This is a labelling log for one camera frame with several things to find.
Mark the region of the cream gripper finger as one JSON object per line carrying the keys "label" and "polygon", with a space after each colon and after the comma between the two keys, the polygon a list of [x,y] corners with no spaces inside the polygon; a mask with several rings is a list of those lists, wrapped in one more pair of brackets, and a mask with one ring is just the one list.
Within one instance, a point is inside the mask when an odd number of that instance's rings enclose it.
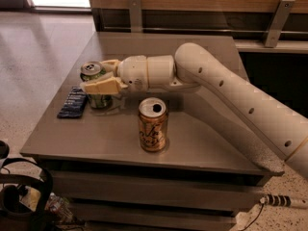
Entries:
{"label": "cream gripper finger", "polygon": [[112,72],[108,72],[97,79],[89,80],[80,84],[81,89],[86,94],[119,94],[128,86],[123,83],[120,77],[114,76]]}
{"label": "cream gripper finger", "polygon": [[120,64],[120,60],[106,60],[102,61],[101,64],[106,70],[106,72],[112,72],[114,76],[117,76],[117,70]]}

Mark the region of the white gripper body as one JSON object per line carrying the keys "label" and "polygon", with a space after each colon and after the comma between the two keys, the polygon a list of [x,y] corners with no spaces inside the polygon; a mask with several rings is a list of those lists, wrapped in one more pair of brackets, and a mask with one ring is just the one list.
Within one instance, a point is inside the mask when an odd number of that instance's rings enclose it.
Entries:
{"label": "white gripper body", "polygon": [[198,87],[197,83],[185,83],[179,79],[171,55],[131,56],[118,65],[116,73],[130,92],[178,91]]}

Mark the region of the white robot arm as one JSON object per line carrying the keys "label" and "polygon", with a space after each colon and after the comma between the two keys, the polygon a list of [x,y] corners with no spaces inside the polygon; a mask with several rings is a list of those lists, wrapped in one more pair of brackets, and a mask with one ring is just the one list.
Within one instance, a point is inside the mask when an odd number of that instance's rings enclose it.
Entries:
{"label": "white robot arm", "polygon": [[92,95],[192,90],[202,86],[289,167],[308,177],[307,118],[233,73],[196,43],[180,45],[173,55],[87,62],[80,67],[80,76],[80,87]]}

